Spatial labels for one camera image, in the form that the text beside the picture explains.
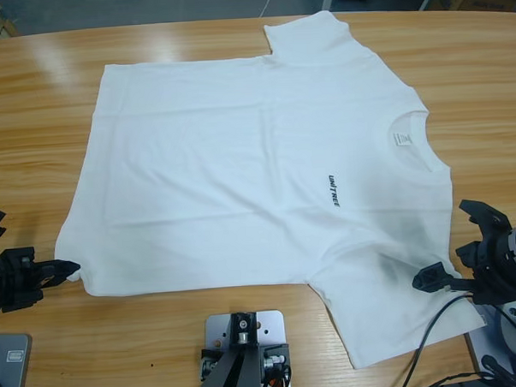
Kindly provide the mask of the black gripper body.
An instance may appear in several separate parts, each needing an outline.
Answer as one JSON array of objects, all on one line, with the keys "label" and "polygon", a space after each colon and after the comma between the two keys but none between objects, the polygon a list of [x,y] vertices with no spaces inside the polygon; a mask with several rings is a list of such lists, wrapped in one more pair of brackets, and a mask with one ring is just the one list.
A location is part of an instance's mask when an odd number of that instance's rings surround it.
[{"label": "black gripper body", "polygon": [[516,251],[509,246],[512,231],[487,235],[456,250],[460,262],[472,270],[472,279],[454,282],[454,289],[471,291],[478,305],[516,301]]},{"label": "black gripper body", "polygon": [[34,306],[43,297],[35,280],[34,248],[7,249],[0,253],[0,311],[10,313]]}]

